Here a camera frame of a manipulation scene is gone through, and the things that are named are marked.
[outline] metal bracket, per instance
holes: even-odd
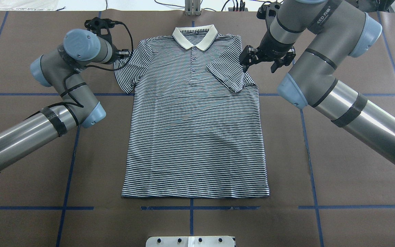
[[[201,0],[185,0],[185,15],[201,15]]]
[[[235,247],[233,236],[149,237],[146,247]]]

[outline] striped shirt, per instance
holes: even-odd
[[[123,197],[269,195],[259,91],[241,49],[213,25],[176,28],[142,40],[115,72],[135,91]]]

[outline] polo shirt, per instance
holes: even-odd
[[[135,92],[123,197],[269,195],[259,91],[241,50],[213,25],[175,28],[141,40],[115,72]]]

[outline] brown floor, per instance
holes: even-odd
[[[0,12],[0,132],[60,101],[33,79],[29,65],[97,15]],[[377,13],[371,16],[378,20]],[[380,16],[384,35],[360,58],[347,58],[335,75],[395,116],[395,14]],[[101,17],[125,22],[135,46],[192,22],[239,34],[243,45],[254,47],[265,33],[252,12],[186,17],[181,11],[107,10]],[[130,48],[122,27],[111,32],[118,48]],[[312,38],[303,33],[298,54]],[[240,247],[395,246],[395,166],[314,109],[301,113],[276,96],[289,67],[275,74],[269,67],[258,64],[250,73],[261,93],[271,197],[121,198],[133,97],[121,94],[113,73],[90,68],[82,76],[107,117],[0,174],[0,246],[144,246],[149,236],[190,234],[235,236]]]

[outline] robotic arm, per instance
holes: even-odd
[[[382,26],[342,0],[271,3],[257,17],[266,20],[267,31],[259,47],[243,50],[243,70],[261,61],[274,61],[272,72],[288,66],[292,45],[307,28],[316,37],[278,86],[279,95],[299,109],[312,106],[395,164],[395,118],[333,76],[345,57],[374,44]]]
[[[128,50],[117,50],[112,44],[109,29],[116,24],[123,23],[97,17],[87,20],[87,30],[69,31],[57,49],[31,64],[34,78],[43,86],[53,86],[63,102],[44,107],[0,133],[0,172],[69,129],[78,125],[89,128],[106,116],[79,73],[91,62],[111,64],[130,56]]]

